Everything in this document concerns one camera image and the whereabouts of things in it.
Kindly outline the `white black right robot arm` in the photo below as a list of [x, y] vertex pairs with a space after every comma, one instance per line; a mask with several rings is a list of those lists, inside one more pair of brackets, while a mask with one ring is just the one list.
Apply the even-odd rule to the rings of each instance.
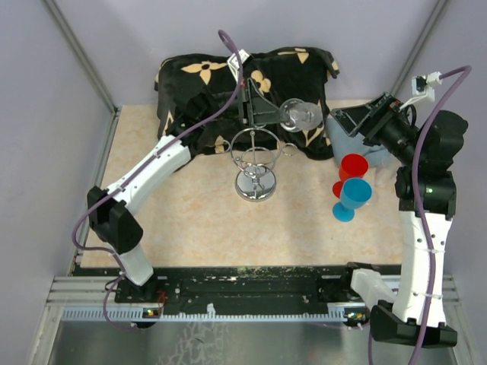
[[457, 187], [450, 167], [468, 123], [438, 103], [418, 128], [404, 103], [388, 93], [371, 102], [332, 109], [344, 132], [366, 145], [384, 146], [401, 164], [395, 192], [403, 224], [399, 289], [393, 292], [371, 265], [349, 264], [340, 281], [347, 300], [362, 299], [371, 311], [375, 341], [423, 348], [452, 348], [457, 332], [447, 324], [442, 275], [447, 236], [456, 214]]

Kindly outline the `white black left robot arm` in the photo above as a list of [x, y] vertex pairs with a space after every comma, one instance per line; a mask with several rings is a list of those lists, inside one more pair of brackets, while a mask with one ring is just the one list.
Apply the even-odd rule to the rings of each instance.
[[165, 179], [190, 162], [190, 149], [183, 139], [213, 122], [233, 102], [237, 102], [239, 118], [249, 131], [288, 121], [282, 109], [258, 91], [254, 80], [238, 81], [230, 99], [216, 113], [177, 136], [162, 136], [125, 176], [106, 189], [95, 186], [88, 192], [90, 228], [111, 247], [114, 259], [132, 282], [132, 294], [144, 302], [157, 296], [158, 283], [151, 278], [154, 269], [141, 246], [143, 229], [135, 216]]

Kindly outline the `red plastic wine glass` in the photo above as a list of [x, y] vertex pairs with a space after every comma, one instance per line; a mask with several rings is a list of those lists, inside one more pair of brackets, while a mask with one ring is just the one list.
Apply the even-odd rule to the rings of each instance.
[[342, 158], [339, 166], [339, 181], [332, 188], [335, 197], [339, 198], [342, 186], [347, 179], [363, 178], [369, 169], [367, 159], [360, 154], [347, 154]]

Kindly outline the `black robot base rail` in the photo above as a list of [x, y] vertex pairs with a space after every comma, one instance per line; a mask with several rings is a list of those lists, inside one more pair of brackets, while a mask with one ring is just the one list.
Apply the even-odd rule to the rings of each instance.
[[143, 318], [266, 317], [331, 318], [363, 322], [369, 311], [350, 289], [352, 272], [364, 264], [157, 268], [147, 284], [117, 281], [113, 268], [81, 268], [75, 278], [98, 278], [117, 304], [141, 304]]

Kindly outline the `clear wine glass front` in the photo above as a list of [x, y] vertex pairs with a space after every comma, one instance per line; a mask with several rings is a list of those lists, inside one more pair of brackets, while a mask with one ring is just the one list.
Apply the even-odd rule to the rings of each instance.
[[374, 178], [371, 182], [372, 196], [367, 205], [375, 205], [380, 200], [380, 194], [389, 184], [393, 183], [396, 170], [401, 163], [395, 157], [383, 159], [375, 168]]

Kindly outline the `blue plastic wine glass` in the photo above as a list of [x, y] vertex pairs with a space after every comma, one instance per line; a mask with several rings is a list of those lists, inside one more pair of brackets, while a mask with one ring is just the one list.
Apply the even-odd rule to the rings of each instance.
[[332, 213], [335, 219], [349, 222], [355, 216], [355, 211], [363, 207], [372, 197], [371, 185], [362, 178], [347, 179], [339, 196], [339, 202], [334, 204]]

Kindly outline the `clear wine glass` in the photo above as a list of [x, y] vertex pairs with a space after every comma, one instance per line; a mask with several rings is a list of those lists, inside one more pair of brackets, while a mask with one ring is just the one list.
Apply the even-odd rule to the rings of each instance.
[[383, 159], [375, 168], [374, 178], [371, 182], [372, 196], [367, 205], [375, 205], [380, 200], [380, 194], [389, 184], [393, 183], [396, 170], [401, 163], [395, 157]]
[[292, 98], [279, 108], [280, 125], [288, 132], [302, 132], [317, 128], [323, 122], [321, 108], [313, 103]]

